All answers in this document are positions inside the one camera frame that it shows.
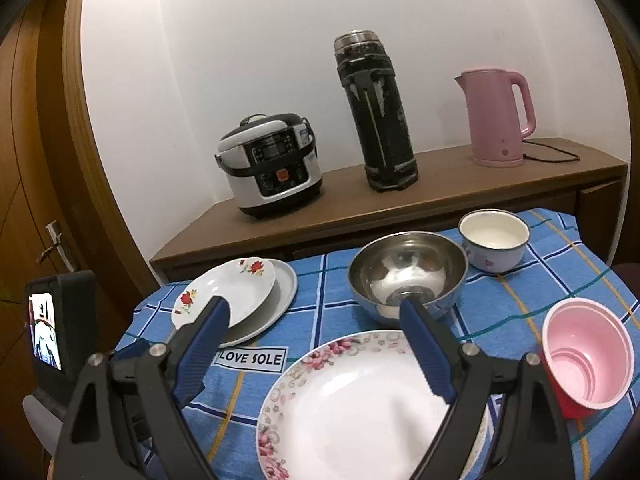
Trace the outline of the brown wooden sideboard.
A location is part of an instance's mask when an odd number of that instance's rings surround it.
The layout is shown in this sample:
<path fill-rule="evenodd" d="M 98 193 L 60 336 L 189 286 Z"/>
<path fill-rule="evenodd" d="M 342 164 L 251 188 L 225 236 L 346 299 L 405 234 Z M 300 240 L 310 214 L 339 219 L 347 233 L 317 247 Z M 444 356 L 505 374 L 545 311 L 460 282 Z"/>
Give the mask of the brown wooden sideboard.
<path fill-rule="evenodd" d="M 167 281 L 182 281 L 243 256 L 294 260 L 359 247 L 393 232 L 449 229 L 480 208 L 542 207 L 580 218 L 604 191 L 613 194 L 605 205 L 620 206 L 626 162 L 571 140 L 548 142 L 578 160 L 554 164 L 550 152 L 531 145 L 534 157 L 523 165 L 488 168 L 474 164 L 470 148 L 458 146 L 418 155 L 420 178 L 403 191 L 375 192 L 353 166 L 327 172 L 319 197 L 279 218 L 250 218 L 226 200 L 168 242 L 152 258 L 152 268 Z"/>

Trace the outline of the small red flower plate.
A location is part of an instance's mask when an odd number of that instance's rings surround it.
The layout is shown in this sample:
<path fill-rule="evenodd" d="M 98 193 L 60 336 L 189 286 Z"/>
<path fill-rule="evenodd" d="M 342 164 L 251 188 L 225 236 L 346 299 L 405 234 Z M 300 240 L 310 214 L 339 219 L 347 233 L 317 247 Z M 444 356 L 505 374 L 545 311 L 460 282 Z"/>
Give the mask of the small red flower plate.
<path fill-rule="evenodd" d="M 276 282 L 267 259 L 245 257 L 208 270 L 180 292 L 171 311 L 176 330 L 193 323 L 213 297 L 224 298 L 230 310 L 229 326 L 240 324 L 268 298 Z"/>

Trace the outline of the plain white round plate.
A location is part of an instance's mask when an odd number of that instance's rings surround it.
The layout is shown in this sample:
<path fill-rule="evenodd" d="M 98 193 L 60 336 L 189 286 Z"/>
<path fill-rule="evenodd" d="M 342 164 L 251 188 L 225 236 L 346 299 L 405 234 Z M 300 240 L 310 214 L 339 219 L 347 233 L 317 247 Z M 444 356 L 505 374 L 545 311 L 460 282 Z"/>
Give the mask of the plain white round plate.
<path fill-rule="evenodd" d="M 220 344 L 221 349 L 245 344 L 255 339 L 273 326 L 292 304 L 298 289 L 295 271 L 292 266 L 281 260 L 270 259 L 270 262 L 276 274 L 272 291 L 254 313 L 227 330 Z"/>

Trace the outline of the stainless steel bowl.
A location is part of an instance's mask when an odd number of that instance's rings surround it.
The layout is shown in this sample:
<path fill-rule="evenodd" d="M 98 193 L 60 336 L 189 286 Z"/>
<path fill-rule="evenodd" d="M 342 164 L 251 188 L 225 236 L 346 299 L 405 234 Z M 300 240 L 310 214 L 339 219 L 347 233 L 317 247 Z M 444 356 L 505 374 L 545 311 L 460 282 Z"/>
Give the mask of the stainless steel bowl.
<path fill-rule="evenodd" d="M 459 301 L 469 260 L 442 234 L 408 231 L 367 244 L 348 267 L 352 296 L 370 318 L 399 325 L 401 301 L 414 297 L 438 320 Z"/>

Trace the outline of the white black rice cooker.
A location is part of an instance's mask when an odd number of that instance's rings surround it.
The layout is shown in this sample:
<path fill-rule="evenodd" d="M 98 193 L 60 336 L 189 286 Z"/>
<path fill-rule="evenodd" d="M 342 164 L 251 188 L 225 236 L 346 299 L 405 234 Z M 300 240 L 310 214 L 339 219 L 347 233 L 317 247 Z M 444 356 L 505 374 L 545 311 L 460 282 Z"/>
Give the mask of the white black rice cooker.
<path fill-rule="evenodd" d="M 287 214 L 321 191 L 314 130 L 307 118 L 294 113 L 242 119 L 221 138 L 215 159 L 239 210 L 254 218 Z"/>

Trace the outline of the large floral rim plate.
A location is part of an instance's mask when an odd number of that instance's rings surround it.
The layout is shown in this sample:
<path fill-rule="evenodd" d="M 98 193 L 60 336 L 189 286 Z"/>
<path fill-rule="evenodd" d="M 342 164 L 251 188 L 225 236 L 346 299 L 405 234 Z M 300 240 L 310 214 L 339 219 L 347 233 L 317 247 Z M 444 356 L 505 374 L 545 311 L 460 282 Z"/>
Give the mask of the large floral rim plate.
<path fill-rule="evenodd" d="M 308 352 L 260 409 L 256 450 L 268 479 L 407 479 L 448 406 L 399 330 L 369 330 Z"/>

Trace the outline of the pink plastic bowl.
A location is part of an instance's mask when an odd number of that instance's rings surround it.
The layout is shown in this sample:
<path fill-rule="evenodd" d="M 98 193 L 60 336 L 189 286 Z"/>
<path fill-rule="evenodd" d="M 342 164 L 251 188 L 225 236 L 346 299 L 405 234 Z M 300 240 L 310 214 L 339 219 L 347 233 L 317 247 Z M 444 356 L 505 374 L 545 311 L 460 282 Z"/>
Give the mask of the pink plastic bowl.
<path fill-rule="evenodd" d="M 564 299 L 548 311 L 540 355 L 567 419 L 612 408 L 634 376 L 634 346 L 624 324 L 587 298 Z"/>

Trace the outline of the wooden door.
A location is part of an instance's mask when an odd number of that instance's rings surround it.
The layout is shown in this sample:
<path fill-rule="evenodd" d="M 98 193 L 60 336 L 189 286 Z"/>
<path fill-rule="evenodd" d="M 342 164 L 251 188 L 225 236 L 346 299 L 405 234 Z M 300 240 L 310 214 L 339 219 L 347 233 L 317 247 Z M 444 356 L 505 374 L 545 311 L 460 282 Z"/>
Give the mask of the wooden door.
<path fill-rule="evenodd" d="M 80 53 L 84 0 L 26 0 L 1 38 L 1 351 L 22 340 L 27 282 L 68 272 L 46 225 L 60 222 L 79 270 L 96 274 L 98 341 L 114 348 L 158 284 L 107 182 Z"/>

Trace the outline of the black thermos flask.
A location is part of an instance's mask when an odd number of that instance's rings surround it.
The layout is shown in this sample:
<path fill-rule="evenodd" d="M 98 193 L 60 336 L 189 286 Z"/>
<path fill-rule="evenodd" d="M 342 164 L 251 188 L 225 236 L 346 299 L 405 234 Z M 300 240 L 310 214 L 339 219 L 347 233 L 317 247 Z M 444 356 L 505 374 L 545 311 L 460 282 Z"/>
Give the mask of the black thermos flask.
<path fill-rule="evenodd" d="M 408 188 L 418 180 L 418 164 L 394 66 L 382 41 L 372 30 L 354 30 L 334 40 L 334 56 L 370 187 L 376 192 Z"/>

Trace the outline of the dark red chair seat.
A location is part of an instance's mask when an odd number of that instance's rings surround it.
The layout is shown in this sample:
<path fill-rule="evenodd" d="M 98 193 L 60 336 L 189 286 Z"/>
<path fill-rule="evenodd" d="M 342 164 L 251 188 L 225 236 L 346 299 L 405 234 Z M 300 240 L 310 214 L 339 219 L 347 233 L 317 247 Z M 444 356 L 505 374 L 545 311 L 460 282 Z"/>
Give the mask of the dark red chair seat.
<path fill-rule="evenodd" d="M 612 270 L 626 284 L 637 299 L 640 299 L 640 264 L 620 263 L 612 267 Z"/>

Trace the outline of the pink electric kettle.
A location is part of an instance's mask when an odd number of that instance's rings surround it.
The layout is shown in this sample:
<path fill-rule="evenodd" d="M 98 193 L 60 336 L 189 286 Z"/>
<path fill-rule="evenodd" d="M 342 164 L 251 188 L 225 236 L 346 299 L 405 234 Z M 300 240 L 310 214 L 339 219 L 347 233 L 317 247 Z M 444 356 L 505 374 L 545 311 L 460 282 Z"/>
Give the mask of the pink electric kettle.
<path fill-rule="evenodd" d="M 465 97 L 474 162 L 494 168 L 521 166 L 524 140 L 537 125 L 525 77 L 515 70 L 477 68 L 454 80 Z"/>

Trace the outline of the white enamel bowl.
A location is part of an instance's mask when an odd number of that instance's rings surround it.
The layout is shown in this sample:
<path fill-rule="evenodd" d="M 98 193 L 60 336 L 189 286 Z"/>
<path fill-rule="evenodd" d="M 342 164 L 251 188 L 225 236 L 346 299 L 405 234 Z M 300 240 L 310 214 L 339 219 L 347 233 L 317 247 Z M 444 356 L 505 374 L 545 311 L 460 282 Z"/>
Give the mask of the white enamel bowl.
<path fill-rule="evenodd" d="M 458 230 L 469 264 L 489 274 L 518 266 L 530 239 L 528 224 L 502 209 L 471 211 L 460 219 Z"/>

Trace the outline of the blue plaid tablecloth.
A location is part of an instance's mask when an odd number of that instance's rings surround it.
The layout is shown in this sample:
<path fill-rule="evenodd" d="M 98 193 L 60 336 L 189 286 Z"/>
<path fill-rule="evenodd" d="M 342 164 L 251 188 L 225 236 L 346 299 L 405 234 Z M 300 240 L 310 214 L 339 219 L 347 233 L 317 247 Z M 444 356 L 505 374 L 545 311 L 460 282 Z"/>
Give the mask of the blue plaid tablecloth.
<path fill-rule="evenodd" d="M 469 270 L 459 301 L 442 318 L 457 340 L 509 360 L 538 353 L 544 318 L 568 298 L 603 304 L 637 339 L 638 299 L 586 247 L 574 218 L 533 209 L 522 219 L 530 239 L 518 266 L 498 275 Z M 271 387 L 297 360 L 334 339 L 389 330 L 352 296 L 354 257 L 345 249 L 289 262 L 298 289 L 285 314 L 255 339 L 214 356 L 203 391 L 182 414 L 216 477 L 268 479 L 257 457 L 258 416 Z"/>

